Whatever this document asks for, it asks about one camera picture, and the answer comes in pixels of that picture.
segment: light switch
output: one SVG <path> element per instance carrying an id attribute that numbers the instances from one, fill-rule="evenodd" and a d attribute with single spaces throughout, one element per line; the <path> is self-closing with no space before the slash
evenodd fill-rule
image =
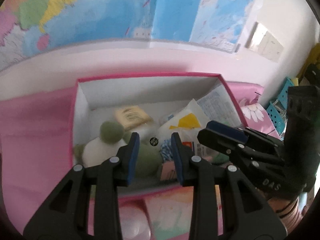
<path id="1" fill-rule="evenodd" d="M 284 50 L 280 42 L 261 23 L 256 23 L 247 48 L 274 62 L 278 62 Z"/>

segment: box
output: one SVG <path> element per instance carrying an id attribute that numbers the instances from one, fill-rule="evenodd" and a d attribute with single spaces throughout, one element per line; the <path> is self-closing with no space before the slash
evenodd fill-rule
<path id="1" fill-rule="evenodd" d="M 217 91 L 217 109 L 228 115 L 232 126 L 246 126 L 239 105 L 219 74 L 143 73 L 79 79 L 70 119 L 70 146 L 98 137 L 100 125 L 115 121 L 114 113 L 119 107 L 138 105 L 157 123 L 164 115 L 182 109 L 193 98 L 198 100 L 213 89 Z M 70 166 L 74 164 L 70 151 Z"/>

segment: wall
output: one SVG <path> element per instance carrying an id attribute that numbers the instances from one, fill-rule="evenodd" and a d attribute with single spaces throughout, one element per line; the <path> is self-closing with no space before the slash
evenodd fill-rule
<path id="1" fill-rule="evenodd" d="M 221 73 L 227 81 L 265 86 L 261 103 L 295 76 L 315 44 L 315 17 L 305 0 L 264 0 L 258 21 L 284 46 L 279 63 L 247 49 L 237 55 L 173 49 L 108 49 L 108 42 L 63 48 L 25 60 L 0 74 L 0 100 L 69 87 L 77 77 L 115 72 L 195 71 Z M 143 42 L 135 46 L 144 47 Z"/>

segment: world map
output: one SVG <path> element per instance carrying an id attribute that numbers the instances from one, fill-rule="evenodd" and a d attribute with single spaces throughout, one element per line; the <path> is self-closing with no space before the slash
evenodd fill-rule
<path id="1" fill-rule="evenodd" d="M 145 39 L 233 52 L 254 0 L 5 0 L 0 71 L 61 46 Z"/>

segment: silver screw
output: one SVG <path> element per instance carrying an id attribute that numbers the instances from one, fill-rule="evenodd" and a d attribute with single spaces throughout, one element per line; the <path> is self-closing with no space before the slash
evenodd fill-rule
<path id="1" fill-rule="evenodd" d="M 191 160 L 194 162 L 194 163 L 198 163 L 201 161 L 201 157 L 200 156 L 197 156 L 197 155 L 193 155 L 191 157 Z"/>
<path id="2" fill-rule="evenodd" d="M 74 170 L 74 171 L 81 171 L 82 168 L 83 168 L 83 166 L 82 166 L 81 164 L 77 164 L 77 165 L 75 165 L 75 166 L 73 167 L 73 170 Z"/>
<path id="3" fill-rule="evenodd" d="M 229 165 L 228 166 L 228 171 L 235 172 L 235 171 L 237 171 L 237 167 L 234 166 L 234 165 Z"/>
<path id="4" fill-rule="evenodd" d="M 253 162 L 252 162 L 252 165 L 255 166 L 256 168 L 259 167 L 259 163 L 257 163 L 256 161 L 253 161 Z"/>
<path id="5" fill-rule="evenodd" d="M 110 160 L 111 163 L 117 163 L 120 159 L 117 156 L 113 156 L 109 160 Z"/>

